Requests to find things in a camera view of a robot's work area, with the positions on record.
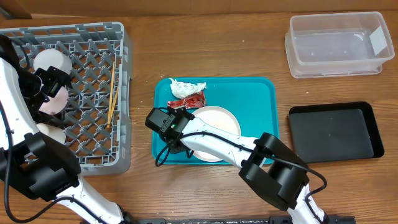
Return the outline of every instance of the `wooden tabletop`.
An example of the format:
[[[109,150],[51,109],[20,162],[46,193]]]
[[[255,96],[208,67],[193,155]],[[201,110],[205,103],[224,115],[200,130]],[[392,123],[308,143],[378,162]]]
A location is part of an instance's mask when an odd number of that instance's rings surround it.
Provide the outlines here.
[[[382,14],[393,43],[398,45],[398,11]],[[86,179],[104,197],[120,204],[136,218],[287,215],[257,197],[232,166],[156,167],[150,153],[151,131],[144,126],[145,117],[154,105],[155,85],[163,78],[266,77],[276,88],[280,138],[289,147],[287,114],[291,107],[347,101],[367,101],[372,105],[385,155],[380,159],[311,164],[312,169],[328,180],[328,187],[316,194],[315,200],[327,213],[354,215],[358,223],[397,223],[397,57],[383,64],[383,71],[378,75],[296,80],[289,72],[284,44],[293,15],[14,20],[4,21],[0,27],[104,21],[124,24],[134,42],[134,78],[130,89],[131,168],[121,175]],[[312,175],[310,180],[311,188],[321,184]],[[31,217],[47,204],[42,200],[29,200],[13,189],[10,198],[12,211],[19,218]],[[78,223],[80,220],[72,211],[56,205],[34,223]],[[11,222],[4,209],[0,209],[0,222]]]

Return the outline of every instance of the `plate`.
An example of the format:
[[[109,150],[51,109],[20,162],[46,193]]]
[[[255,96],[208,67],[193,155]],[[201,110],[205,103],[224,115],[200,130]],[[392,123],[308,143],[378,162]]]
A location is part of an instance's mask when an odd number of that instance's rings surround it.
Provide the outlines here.
[[[238,120],[231,112],[222,107],[205,106],[197,109],[192,114],[213,127],[231,134],[241,135],[241,127]],[[222,160],[206,152],[195,151],[193,155],[206,162],[218,162]]]

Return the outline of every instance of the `black tray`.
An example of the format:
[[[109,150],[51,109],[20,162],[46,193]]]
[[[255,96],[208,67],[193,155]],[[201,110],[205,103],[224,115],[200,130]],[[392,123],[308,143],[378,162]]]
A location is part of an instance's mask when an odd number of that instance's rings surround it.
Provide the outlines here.
[[[295,106],[289,111],[295,153],[305,162],[384,155],[372,106],[367,102]]]

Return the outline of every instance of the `blue tray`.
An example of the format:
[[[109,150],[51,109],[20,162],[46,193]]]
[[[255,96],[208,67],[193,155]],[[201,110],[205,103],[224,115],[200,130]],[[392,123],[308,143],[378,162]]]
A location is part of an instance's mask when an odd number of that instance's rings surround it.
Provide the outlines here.
[[[177,78],[180,82],[206,82],[204,90],[208,106],[220,106],[230,111],[239,122],[241,135],[261,137],[263,132],[279,138],[275,87],[266,78]],[[155,89],[155,107],[167,107],[167,101],[178,100],[173,96],[169,79],[161,80]],[[152,155],[157,157],[165,143],[152,133]],[[227,165],[228,162],[205,162],[184,152],[170,154],[164,164],[170,165]]]

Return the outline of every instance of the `crumpled napkin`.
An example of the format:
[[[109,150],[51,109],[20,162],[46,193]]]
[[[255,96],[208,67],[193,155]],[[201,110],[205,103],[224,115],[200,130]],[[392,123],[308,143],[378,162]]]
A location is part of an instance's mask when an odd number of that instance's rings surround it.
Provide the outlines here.
[[[206,83],[192,84],[192,83],[178,82],[172,78],[170,78],[170,80],[172,81],[172,83],[170,84],[172,93],[175,97],[179,99],[184,99],[189,95],[192,95],[194,93],[199,93],[206,88]]]

